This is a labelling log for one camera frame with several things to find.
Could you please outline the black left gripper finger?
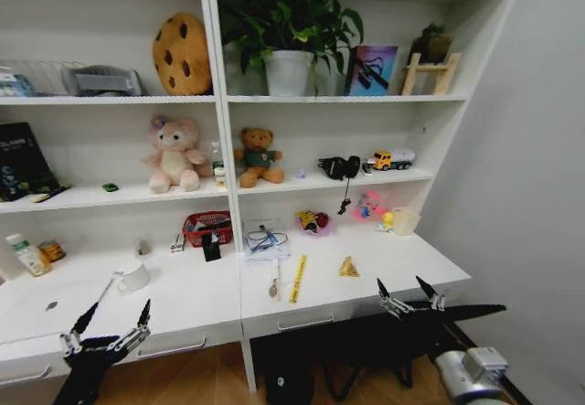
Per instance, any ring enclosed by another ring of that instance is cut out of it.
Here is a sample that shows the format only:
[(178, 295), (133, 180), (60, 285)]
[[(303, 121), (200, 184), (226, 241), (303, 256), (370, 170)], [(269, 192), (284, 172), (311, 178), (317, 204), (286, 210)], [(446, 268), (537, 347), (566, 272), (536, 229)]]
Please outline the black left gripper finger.
[(138, 318), (136, 326), (124, 336), (120, 337), (114, 344), (111, 344), (111, 350), (116, 353), (131, 353), (151, 334), (149, 329), (151, 300), (148, 300)]
[(59, 342), (61, 344), (64, 356), (78, 354), (81, 351), (80, 335), (88, 327), (98, 306), (98, 303), (94, 303), (76, 320), (74, 326), (68, 332), (59, 335)]

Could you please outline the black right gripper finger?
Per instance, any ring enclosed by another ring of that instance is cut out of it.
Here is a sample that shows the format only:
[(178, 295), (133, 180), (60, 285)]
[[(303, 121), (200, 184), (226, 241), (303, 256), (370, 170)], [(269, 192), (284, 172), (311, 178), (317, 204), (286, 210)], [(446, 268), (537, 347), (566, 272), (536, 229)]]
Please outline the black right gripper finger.
[(398, 319), (402, 319), (406, 315), (412, 314), (414, 312), (414, 308), (412, 306), (393, 297), (379, 278), (377, 278), (377, 284), (380, 303), (391, 315)]
[(435, 289), (429, 283), (421, 279), (420, 276), (417, 276), (416, 280), (422, 291), (427, 295), (429, 303), (431, 304), (431, 309), (443, 311), (445, 309), (444, 297), (437, 293)]

